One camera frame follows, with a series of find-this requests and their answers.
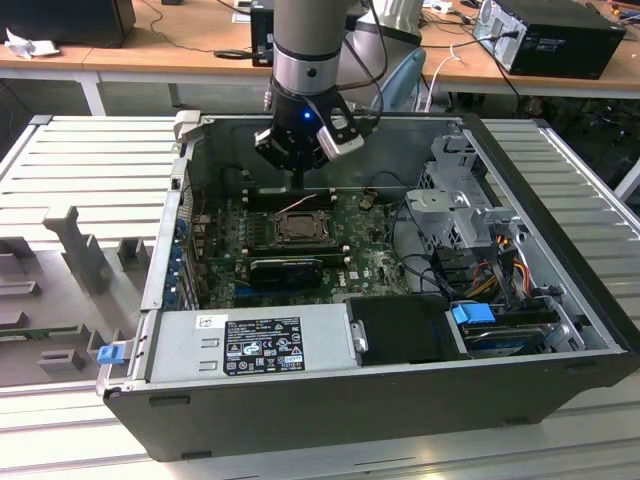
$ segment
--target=computer case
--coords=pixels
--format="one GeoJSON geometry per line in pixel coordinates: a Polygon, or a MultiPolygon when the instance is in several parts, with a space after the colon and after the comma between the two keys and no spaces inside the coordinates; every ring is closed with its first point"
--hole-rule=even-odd
{"type": "Polygon", "coordinates": [[[625,32],[571,0],[486,0],[473,36],[511,75],[595,80],[625,32]]]}

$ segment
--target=robotic arm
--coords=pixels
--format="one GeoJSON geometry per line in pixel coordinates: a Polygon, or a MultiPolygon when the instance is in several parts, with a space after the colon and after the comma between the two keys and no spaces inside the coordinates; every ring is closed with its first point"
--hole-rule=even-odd
{"type": "MultiPolygon", "coordinates": [[[[382,89],[397,98],[410,95],[422,70],[417,25],[422,0],[367,0],[371,10],[341,54],[353,1],[275,0],[273,122],[256,133],[256,151],[276,168],[291,171],[294,188],[302,187],[305,171],[363,146],[377,123],[353,118],[336,86],[339,70],[343,87],[360,85],[348,95],[361,104],[371,103],[370,85],[377,85],[373,78],[362,81],[365,73],[377,74],[382,89]]],[[[380,96],[387,95],[378,90],[377,102],[380,96]]]]}
{"type": "Polygon", "coordinates": [[[256,150],[294,179],[364,145],[336,88],[349,4],[275,0],[273,123],[256,134],[256,150]]]}

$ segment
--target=metal bracket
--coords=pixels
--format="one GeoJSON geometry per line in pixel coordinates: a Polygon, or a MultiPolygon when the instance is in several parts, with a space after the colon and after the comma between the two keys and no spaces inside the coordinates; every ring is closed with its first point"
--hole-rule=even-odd
{"type": "Polygon", "coordinates": [[[42,224],[60,239],[65,249],[65,261],[72,272],[78,275],[83,287],[89,293],[98,293],[104,287],[100,269],[104,255],[93,235],[87,238],[78,229],[78,209],[57,206],[49,209],[42,224]]]}
{"type": "Polygon", "coordinates": [[[173,134],[177,143],[187,143],[199,135],[200,110],[182,110],[173,122],[173,134]]]}

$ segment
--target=workbench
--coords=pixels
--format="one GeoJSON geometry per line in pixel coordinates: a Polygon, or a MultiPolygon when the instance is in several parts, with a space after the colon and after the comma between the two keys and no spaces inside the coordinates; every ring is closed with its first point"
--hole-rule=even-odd
{"type": "MultiPolygon", "coordinates": [[[[54,117],[48,124],[39,121],[25,129],[1,163],[3,228],[12,228],[11,235],[24,235],[38,252],[59,247],[38,225],[39,208],[73,199],[88,213],[87,207],[101,202],[95,194],[92,197],[100,177],[129,177],[130,166],[136,164],[135,188],[122,179],[112,182],[113,186],[103,185],[105,191],[98,195],[108,197],[105,205],[117,204],[96,209],[100,211],[94,212],[94,220],[81,221],[80,229],[95,233],[103,248],[113,247],[122,234],[140,235],[153,245],[153,226],[157,227],[160,216],[155,207],[162,205],[169,175],[166,167],[172,162],[172,119],[54,117]],[[116,138],[105,143],[103,137],[109,132],[116,138]],[[138,141],[131,143],[133,136],[138,141]],[[36,164],[46,169],[41,173],[46,178],[37,178],[42,170],[34,170],[36,164]],[[71,167],[84,173],[70,174],[71,167]],[[89,183],[72,177],[88,178],[89,183]],[[125,198],[132,193],[136,200],[125,198]],[[124,211],[118,204],[136,208],[124,211]]],[[[634,246],[638,219],[550,129],[528,120],[487,120],[485,125],[640,327],[634,246]]],[[[497,182],[488,180],[496,195],[508,202],[497,182]]],[[[69,292],[65,301],[71,301],[69,292]]],[[[0,450],[4,453],[0,475],[21,475],[27,480],[637,478],[638,413],[640,376],[634,374],[614,387],[581,393],[538,425],[163,464],[153,462],[104,406],[95,382],[38,384],[0,389],[0,450]]],[[[278,425],[296,428],[286,419],[278,425]]]]}
{"type": "MultiPolygon", "coordinates": [[[[215,0],[187,0],[181,6],[161,5],[147,0],[164,18],[155,24],[174,43],[201,50],[246,49],[251,46],[251,27],[232,23],[233,12],[215,0]]],[[[177,84],[266,85],[271,70],[255,68],[250,60],[224,60],[212,53],[184,50],[169,44],[151,31],[159,16],[144,0],[133,0],[136,26],[124,48],[102,49],[62,46],[62,54],[51,58],[24,60],[8,50],[0,50],[0,77],[40,80],[72,80],[82,86],[93,115],[105,115],[100,96],[101,82],[142,82],[169,85],[172,105],[180,105],[177,84]]],[[[475,15],[477,10],[460,6],[475,15]]],[[[602,11],[607,5],[596,2],[602,11]]],[[[458,21],[455,16],[446,19],[458,21]]],[[[640,98],[640,31],[622,42],[599,80],[547,77],[510,77],[522,95],[588,98],[640,98]]],[[[424,45],[450,45],[471,40],[454,25],[431,24],[422,30],[424,45]]],[[[438,75],[436,87],[442,91],[512,94],[495,63],[477,44],[460,47],[461,62],[448,62],[438,75]]],[[[430,79],[448,49],[427,48],[424,73],[430,79]]]]}

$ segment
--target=table leg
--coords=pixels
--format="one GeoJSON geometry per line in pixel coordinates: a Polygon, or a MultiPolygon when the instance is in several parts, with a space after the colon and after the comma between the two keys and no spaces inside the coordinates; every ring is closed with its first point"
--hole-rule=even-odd
{"type": "Polygon", "coordinates": [[[618,195],[620,200],[626,201],[638,188],[638,185],[640,185],[640,159],[616,187],[615,194],[618,195]]]}
{"type": "Polygon", "coordinates": [[[91,115],[105,116],[107,113],[102,103],[102,97],[100,96],[100,81],[98,80],[98,76],[83,76],[78,81],[82,86],[82,91],[89,105],[89,110],[91,110],[91,115]]]}
{"type": "Polygon", "coordinates": [[[182,106],[182,102],[180,101],[180,92],[178,91],[177,84],[169,84],[169,97],[171,98],[171,106],[176,108],[180,108],[182,106]]]}

